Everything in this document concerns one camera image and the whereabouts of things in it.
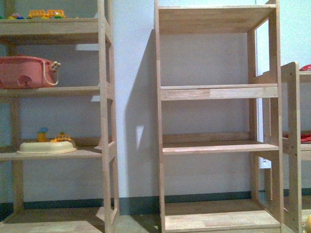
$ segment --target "baseboard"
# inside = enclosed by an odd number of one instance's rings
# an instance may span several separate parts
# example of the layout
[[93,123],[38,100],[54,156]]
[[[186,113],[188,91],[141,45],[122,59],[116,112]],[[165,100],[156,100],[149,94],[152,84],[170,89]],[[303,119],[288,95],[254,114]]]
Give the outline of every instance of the baseboard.
[[[303,188],[302,195],[311,195],[311,188]],[[212,200],[238,200],[249,199],[251,194],[247,192],[231,193],[210,193],[210,194],[192,194],[192,195],[173,195],[166,196],[166,203],[194,202],[194,201],[212,201]],[[103,199],[87,200],[55,200],[55,201],[31,201],[25,202],[25,209],[54,209],[54,208],[86,208],[103,206]],[[13,212],[12,203],[0,203],[0,221],[5,219]],[[159,213],[159,197],[136,197],[120,198],[121,215],[147,215]]]
[[0,221],[13,213],[13,203],[0,203]]

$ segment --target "pink tub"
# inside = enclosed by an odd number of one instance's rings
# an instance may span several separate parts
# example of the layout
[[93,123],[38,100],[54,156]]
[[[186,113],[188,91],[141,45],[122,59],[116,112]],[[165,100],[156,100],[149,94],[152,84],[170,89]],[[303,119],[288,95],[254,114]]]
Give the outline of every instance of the pink tub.
[[52,87],[59,65],[38,57],[0,57],[0,88]]

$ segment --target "toy bus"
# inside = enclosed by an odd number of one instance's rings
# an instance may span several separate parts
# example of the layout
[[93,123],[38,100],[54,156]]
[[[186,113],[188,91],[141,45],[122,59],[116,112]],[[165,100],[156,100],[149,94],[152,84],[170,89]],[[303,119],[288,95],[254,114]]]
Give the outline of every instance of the toy bus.
[[65,18],[65,13],[63,10],[48,10],[46,13],[45,10],[32,10],[29,11],[29,18],[40,17],[40,18]]

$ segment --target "wooden frame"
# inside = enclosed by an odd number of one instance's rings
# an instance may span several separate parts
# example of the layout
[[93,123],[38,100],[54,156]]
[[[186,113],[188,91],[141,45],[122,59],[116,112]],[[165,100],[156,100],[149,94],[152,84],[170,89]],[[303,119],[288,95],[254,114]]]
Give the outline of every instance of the wooden frame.
[[302,233],[302,224],[311,215],[311,207],[303,206],[301,163],[311,160],[311,145],[300,143],[300,83],[311,81],[310,71],[299,71],[291,62],[281,67],[282,82],[287,83],[288,138],[283,138],[283,152],[289,156],[289,191],[284,198],[285,224],[295,233]]
[[[255,30],[269,20],[270,70],[256,76]],[[248,83],[240,85],[161,86],[160,35],[179,33],[247,33]],[[223,7],[162,7],[155,0],[155,41],[157,71],[157,123],[159,148],[159,199],[162,233],[171,232],[281,232],[283,228],[283,170],[281,138],[281,78],[279,44],[279,1],[266,5]],[[257,98],[263,98],[264,142],[257,136]],[[162,102],[175,100],[249,99],[249,131],[163,135]],[[165,204],[165,156],[180,154],[250,152],[251,200],[244,208],[238,200]],[[259,200],[258,157],[272,161],[271,189],[267,204]],[[262,211],[256,217],[253,211]],[[246,211],[247,217],[240,211]],[[234,219],[231,222],[226,212]]]
[[[0,98],[10,104],[12,138],[11,146],[0,149],[0,161],[12,161],[14,213],[5,219],[5,224],[15,221],[15,216],[24,213],[23,196],[23,161],[42,159],[66,159],[66,158],[97,158],[101,159],[104,178],[104,208],[100,208],[97,215],[104,221],[106,233],[114,231],[116,219],[120,214],[117,135],[116,135],[116,104],[115,104],[115,77],[114,77],[114,43],[113,43],[113,12],[112,0],[107,0],[109,23],[105,18],[105,1],[98,0],[98,19],[51,19],[51,20],[1,20],[0,43],[7,46],[7,55],[17,54],[19,45],[52,45],[52,44],[77,44],[99,43],[99,74],[100,87],[54,87],[38,89],[0,90]],[[15,12],[15,1],[5,0],[5,13],[9,16]],[[106,58],[106,43],[109,46],[109,59]],[[106,81],[106,59],[109,62],[109,82]],[[101,138],[75,138],[79,150],[58,155],[21,156],[16,153],[21,143],[19,99],[27,97],[63,97],[100,95],[101,112]],[[111,106],[112,132],[108,135],[108,106]],[[113,180],[114,208],[111,206],[111,180]],[[42,211],[45,214],[55,210]]]

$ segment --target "shelf board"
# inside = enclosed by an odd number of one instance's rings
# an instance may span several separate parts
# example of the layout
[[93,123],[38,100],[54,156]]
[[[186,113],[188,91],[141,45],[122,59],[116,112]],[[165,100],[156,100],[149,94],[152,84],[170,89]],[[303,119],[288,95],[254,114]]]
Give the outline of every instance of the shelf board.
[[22,210],[9,216],[1,232],[104,232],[104,208]]
[[301,83],[311,82],[311,71],[300,71],[299,78]]
[[[0,161],[11,160],[37,160],[37,159],[73,159],[73,158],[101,158],[102,146],[78,146],[78,150],[62,154],[19,154],[16,149],[12,147],[0,148]],[[109,149],[109,161],[117,156],[117,144],[116,142],[110,142],[108,144]]]
[[167,233],[279,228],[280,223],[251,200],[165,204]]
[[2,98],[95,96],[99,94],[99,86],[0,89]]
[[277,84],[162,86],[161,100],[221,100],[278,97]]
[[19,154],[17,152],[0,153],[0,161],[36,160],[36,159],[70,159],[70,158],[101,158],[100,147],[79,147],[78,150],[63,154]]
[[[300,143],[301,160],[311,161],[311,144]],[[290,152],[290,144],[288,138],[283,138],[283,152],[288,154]]]
[[0,42],[15,45],[97,44],[96,18],[0,20]]
[[275,4],[219,7],[159,7],[162,34],[247,33],[261,25]]
[[163,155],[228,153],[278,150],[277,146],[257,141],[183,142],[163,144]]

